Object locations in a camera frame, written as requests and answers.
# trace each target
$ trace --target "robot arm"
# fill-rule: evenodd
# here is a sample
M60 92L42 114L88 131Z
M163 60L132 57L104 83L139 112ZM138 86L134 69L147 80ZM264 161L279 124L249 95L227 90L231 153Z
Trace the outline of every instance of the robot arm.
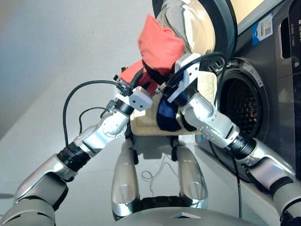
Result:
M134 109L142 111L151 105L150 95L141 87L126 87L125 92L118 93L116 99L108 104L109 116L87 128L60 153L51 156L19 186L16 202L3 217L1 225L54 226L54 211L68 192L66 182L72 181L78 171L109 142L125 133Z
M184 56L176 62L176 70L184 67L187 59L191 62L198 57L197 54ZM200 130L213 144L231 152L237 163L245 166L250 176L273 194L281 225L300 223L301 182L295 178L293 168L261 141L241 132L194 88L192 83L198 67L199 63L188 67L178 85L171 86L172 92L163 91L168 101L176 102L188 124Z

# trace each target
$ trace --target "beige cloth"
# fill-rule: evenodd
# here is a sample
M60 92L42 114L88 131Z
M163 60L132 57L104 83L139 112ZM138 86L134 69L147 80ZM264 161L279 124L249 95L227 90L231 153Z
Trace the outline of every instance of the beige cloth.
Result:
M211 103L214 102L214 97L217 89L216 76L210 72L199 72L198 73L198 90L199 92ZM161 130L157 125L157 110L162 94L155 95L153 105L151 108L145 111L134 110L131 115L131 130L137 136L177 136L177 135L201 135L200 131L187 131L182 124L180 114L176 116L176 120L181 125L182 129L169 132Z

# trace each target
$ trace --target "label sticker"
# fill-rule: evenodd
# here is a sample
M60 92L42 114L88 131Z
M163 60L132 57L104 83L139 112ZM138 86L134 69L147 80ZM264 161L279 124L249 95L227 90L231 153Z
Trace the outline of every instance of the label sticker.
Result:
M269 14L252 26L252 44L256 45L273 34L273 15Z

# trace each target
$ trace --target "red towel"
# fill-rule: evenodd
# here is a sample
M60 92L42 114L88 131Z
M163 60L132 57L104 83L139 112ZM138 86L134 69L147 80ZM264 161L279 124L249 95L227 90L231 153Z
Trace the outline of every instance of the red towel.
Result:
M174 36L174 32L163 28L155 18L147 15L144 28L138 39L138 46L143 61L152 69L158 71L162 76L169 76L173 64L184 52L184 42ZM142 61L134 63L119 75L120 78L130 83L134 75L143 68ZM150 83L147 91L155 94L157 83L143 70L143 77L139 80L138 86Z

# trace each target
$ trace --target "dark blue fabric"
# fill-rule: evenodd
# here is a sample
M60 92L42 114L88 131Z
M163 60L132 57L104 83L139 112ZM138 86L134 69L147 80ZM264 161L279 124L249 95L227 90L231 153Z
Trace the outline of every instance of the dark blue fabric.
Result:
M178 112L178 105L167 101L162 97L157 111L157 124L161 130L174 132L181 129L180 124L175 119Z

